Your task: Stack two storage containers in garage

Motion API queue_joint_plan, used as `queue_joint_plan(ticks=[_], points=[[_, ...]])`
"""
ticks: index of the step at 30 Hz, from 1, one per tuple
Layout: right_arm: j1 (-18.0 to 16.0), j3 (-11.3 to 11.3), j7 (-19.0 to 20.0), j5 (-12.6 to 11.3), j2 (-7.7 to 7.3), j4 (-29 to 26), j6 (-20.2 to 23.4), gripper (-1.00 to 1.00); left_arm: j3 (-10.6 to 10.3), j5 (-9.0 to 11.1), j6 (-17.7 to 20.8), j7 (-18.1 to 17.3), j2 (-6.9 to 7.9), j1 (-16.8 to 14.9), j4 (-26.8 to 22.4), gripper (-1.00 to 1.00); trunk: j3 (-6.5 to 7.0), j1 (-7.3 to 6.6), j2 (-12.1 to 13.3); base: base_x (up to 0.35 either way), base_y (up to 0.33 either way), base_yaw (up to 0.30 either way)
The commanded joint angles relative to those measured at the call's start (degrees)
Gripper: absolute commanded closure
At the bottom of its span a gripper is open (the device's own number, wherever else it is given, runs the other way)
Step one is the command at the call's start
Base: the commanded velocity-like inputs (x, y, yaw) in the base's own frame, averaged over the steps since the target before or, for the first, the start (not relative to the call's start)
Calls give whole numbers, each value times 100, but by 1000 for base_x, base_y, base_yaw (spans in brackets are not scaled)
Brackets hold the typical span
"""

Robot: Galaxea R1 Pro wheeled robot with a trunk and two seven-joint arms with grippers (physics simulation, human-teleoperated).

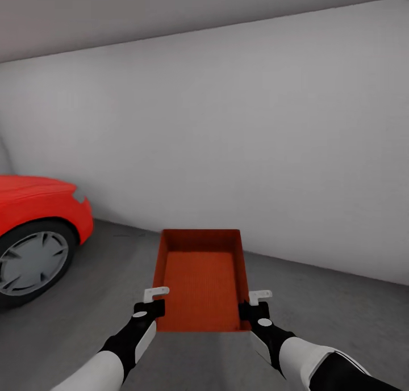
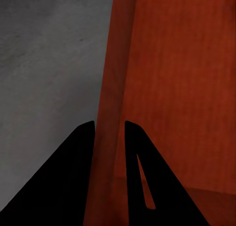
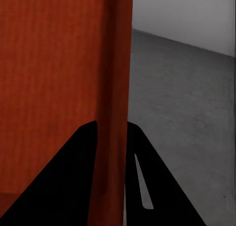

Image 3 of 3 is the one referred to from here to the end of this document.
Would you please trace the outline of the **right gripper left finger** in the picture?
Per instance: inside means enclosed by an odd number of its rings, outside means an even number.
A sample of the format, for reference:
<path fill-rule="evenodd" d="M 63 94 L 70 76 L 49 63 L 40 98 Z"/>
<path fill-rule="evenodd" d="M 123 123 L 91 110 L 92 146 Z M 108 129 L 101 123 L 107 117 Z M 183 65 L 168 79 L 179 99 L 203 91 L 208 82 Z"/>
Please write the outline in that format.
<path fill-rule="evenodd" d="M 97 121 L 79 127 L 0 218 L 0 226 L 87 226 Z"/>

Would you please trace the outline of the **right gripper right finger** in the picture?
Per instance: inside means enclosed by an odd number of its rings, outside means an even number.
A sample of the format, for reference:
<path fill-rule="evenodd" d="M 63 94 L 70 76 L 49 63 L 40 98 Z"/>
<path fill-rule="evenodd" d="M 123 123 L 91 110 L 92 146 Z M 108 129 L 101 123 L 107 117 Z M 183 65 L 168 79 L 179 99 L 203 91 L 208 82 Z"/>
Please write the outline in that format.
<path fill-rule="evenodd" d="M 127 127 L 127 226 L 206 226 L 143 130 L 131 122 Z M 143 207 L 135 154 L 154 209 Z"/>

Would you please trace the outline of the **storage box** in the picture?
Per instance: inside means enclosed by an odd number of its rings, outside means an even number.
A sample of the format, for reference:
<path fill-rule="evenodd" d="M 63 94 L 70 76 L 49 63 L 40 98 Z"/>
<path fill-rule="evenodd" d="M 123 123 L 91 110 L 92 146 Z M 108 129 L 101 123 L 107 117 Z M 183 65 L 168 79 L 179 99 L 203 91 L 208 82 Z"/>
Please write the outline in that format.
<path fill-rule="evenodd" d="M 97 121 L 87 226 L 123 226 L 133 0 L 0 0 L 0 218 Z"/>

